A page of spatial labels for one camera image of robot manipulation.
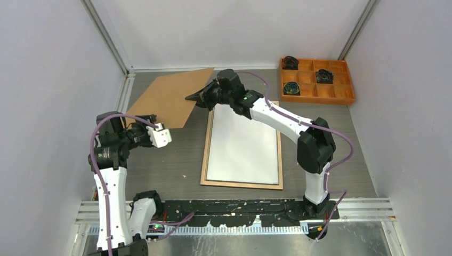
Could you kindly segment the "brown backing board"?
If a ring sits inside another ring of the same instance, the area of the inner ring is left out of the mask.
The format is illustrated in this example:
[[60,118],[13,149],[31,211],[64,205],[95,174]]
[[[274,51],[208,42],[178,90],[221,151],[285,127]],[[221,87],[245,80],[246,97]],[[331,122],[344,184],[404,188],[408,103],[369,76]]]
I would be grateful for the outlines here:
[[181,129],[195,106],[194,101],[186,100],[185,97],[204,88],[213,71],[212,67],[159,76],[132,104],[127,114],[154,114],[157,122],[163,123],[166,128]]

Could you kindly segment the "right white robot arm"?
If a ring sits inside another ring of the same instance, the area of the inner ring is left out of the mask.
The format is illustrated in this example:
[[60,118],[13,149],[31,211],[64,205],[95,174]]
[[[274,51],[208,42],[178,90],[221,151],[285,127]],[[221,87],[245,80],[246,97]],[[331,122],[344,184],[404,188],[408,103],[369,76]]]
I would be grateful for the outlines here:
[[218,72],[215,79],[185,99],[209,111],[227,105],[237,115],[266,124],[290,138],[297,146],[297,163],[305,171],[304,212],[311,219],[325,213],[330,198],[326,176],[336,145],[324,119],[312,121],[275,105],[263,94],[246,89],[232,69]]

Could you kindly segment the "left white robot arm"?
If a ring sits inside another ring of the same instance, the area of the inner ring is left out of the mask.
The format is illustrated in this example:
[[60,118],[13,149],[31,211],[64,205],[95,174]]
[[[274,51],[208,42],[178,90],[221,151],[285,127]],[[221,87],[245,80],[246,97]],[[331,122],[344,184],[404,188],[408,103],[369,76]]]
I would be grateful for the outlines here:
[[155,190],[137,193],[127,211],[127,159],[137,147],[163,147],[171,135],[156,115],[128,116],[117,111],[98,115],[90,138],[88,162],[99,197],[100,231],[94,255],[148,255],[146,236],[151,221],[163,216]]

